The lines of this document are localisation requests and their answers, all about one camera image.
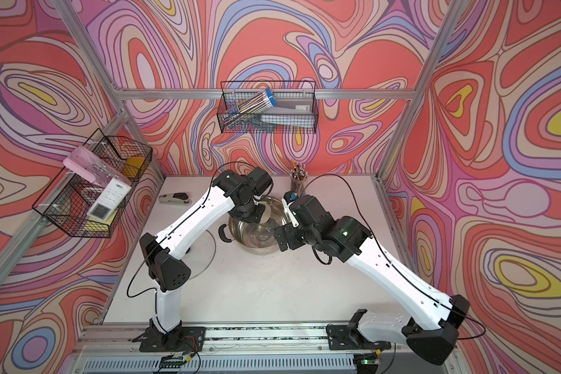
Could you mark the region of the stainless steel pot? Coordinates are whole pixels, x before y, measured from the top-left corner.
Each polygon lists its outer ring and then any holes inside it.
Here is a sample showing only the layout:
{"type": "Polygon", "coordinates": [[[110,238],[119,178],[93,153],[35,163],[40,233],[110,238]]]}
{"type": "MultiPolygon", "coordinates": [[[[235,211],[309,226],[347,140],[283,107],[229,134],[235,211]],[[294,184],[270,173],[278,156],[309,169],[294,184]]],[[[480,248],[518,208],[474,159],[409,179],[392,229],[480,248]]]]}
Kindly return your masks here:
{"type": "Polygon", "coordinates": [[[229,217],[226,224],[218,228],[218,236],[225,243],[235,243],[246,252],[253,255],[265,256],[279,251],[279,245],[274,238],[276,228],[290,222],[282,202],[279,199],[268,197],[263,200],[265,211],[259,224],[246,223],[239,219],[229,217]]]}

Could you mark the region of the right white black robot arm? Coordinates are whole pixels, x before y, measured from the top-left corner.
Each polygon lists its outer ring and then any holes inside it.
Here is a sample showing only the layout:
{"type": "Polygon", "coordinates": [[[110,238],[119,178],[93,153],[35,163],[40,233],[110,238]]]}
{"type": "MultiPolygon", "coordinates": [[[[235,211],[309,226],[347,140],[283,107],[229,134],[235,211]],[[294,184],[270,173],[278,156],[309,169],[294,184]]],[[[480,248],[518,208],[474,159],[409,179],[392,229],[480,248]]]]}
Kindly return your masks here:
{"type": "Polygon", "coordinates": [[[308,245],[361,271],[408,313],[403,324],[381,330],[382,340],[406,344],[435,366],[447,361],[470,309],[466,297],[448,295],[422,280],[386,251],[363,223],[351,216],[334,219],[315,196],[286,193],[281,202],[290,219],[274,231],[281,251],[308,245]]]}

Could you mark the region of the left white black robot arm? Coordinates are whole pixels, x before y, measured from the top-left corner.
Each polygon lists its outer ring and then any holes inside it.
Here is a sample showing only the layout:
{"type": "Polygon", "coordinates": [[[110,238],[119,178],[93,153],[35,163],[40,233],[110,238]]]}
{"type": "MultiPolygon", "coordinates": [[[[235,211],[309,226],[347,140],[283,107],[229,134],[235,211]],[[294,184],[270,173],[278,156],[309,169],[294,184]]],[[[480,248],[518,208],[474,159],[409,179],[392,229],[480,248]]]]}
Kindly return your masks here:
{"type": "Polygon", "coordinates": [[[228,214],[246,223],[258,224],[265,212],[260,198],[273,188],[268,172],[255,167],[240,175],[232,170],[213,178],[204,195],[165,229],[140,238],[148,274],[156,288],[151,326],[163,335],[181,326],[181,288],[192,273],[182,258],[212,224],[228,214]]]}

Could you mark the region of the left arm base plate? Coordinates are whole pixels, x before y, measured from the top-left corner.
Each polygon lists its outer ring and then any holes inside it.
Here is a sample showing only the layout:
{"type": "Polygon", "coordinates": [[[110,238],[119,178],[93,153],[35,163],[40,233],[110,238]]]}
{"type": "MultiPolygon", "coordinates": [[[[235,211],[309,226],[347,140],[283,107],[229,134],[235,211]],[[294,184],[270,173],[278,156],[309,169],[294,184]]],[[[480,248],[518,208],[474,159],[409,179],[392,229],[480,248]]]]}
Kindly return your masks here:
{"type": "Polygon", "coordinates": [[[176,327],[162,333],[150,326],[132,342],[140,343],[141,352],[202,352],[206,332],[205,327],[176,327]]]}

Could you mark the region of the glass pot lid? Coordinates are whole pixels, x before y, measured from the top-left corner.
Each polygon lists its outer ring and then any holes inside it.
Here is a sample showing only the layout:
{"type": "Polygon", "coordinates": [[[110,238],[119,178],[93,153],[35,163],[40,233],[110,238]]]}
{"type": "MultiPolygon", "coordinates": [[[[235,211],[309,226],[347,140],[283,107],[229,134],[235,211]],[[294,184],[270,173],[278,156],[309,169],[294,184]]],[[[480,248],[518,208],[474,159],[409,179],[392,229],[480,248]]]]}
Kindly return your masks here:
{"type": "Polygon", "coordinates": [[[216,238],[209,230],[206,230],[190,246],[182,258],[183,262],[191,270],[189,280],[191,281],[203,274],[213,263],[216,254],[216,238]]]}

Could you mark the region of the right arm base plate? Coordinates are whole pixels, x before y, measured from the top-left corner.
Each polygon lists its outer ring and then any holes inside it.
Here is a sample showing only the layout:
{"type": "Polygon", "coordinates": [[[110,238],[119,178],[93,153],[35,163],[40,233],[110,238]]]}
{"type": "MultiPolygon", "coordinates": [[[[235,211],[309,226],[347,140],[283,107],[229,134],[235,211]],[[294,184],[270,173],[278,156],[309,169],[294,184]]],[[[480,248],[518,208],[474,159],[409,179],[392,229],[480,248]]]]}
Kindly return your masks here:
{"type": "Polygon", "coordinates": [[[349,325],[326,325],[328,348],[331,351],[385,351],[391,349],[392,344],[387,341],[369,341],[364,338],[355,327],[349,325]]]}

